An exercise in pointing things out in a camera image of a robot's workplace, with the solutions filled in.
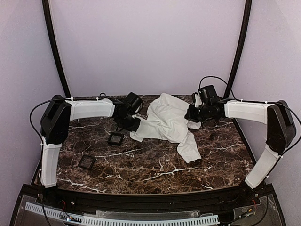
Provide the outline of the white button shirt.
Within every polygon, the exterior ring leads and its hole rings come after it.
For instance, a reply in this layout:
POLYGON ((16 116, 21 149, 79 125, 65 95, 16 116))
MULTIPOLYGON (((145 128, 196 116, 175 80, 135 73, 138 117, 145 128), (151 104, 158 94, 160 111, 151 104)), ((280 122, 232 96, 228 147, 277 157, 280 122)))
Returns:
POLYGON ((151 102, 147 119, 140 119, 136 132, 130 132, 133 140, 142 142, 145 138, 167 140, 177 144, 177 152, 186 163, 201 159, 194 135, 189 129, 200 129, 200 122, 184 118, 189 104, 167 93, 151 102))

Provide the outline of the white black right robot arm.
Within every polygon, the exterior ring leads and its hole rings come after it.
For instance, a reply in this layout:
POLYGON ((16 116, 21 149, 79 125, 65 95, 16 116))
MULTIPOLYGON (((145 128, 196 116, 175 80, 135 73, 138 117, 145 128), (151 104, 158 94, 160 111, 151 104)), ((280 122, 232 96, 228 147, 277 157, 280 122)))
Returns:
POLYGON ((258 102, 224 99, 214 104, 189 105, 185 119, 205 122, 209 119, 237 120, 247 142, 260 141, 262 151, 256 151, 256 164, 244 182, 255 189, 274 169, 286 151, 293 147, 297 129, 295 113, 284 100, 258 102))

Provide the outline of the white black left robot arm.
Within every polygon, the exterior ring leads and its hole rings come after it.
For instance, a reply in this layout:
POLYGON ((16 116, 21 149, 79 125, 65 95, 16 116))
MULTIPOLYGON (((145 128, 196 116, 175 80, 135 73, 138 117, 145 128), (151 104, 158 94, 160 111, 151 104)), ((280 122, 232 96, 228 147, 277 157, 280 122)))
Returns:
POLYGON ((143 101, 132 92, 119 99, 107 98, 104 93, 89 99, 63 98, 61 95, 55 95, 49 101, 40 120, 42 141, 40 183, 45 188, 56 186, 59 152, 68 137, 71 121, 96 117, 113 118, 118 128, 137 131, 141 120, 136 115, 142 108, 143 101))

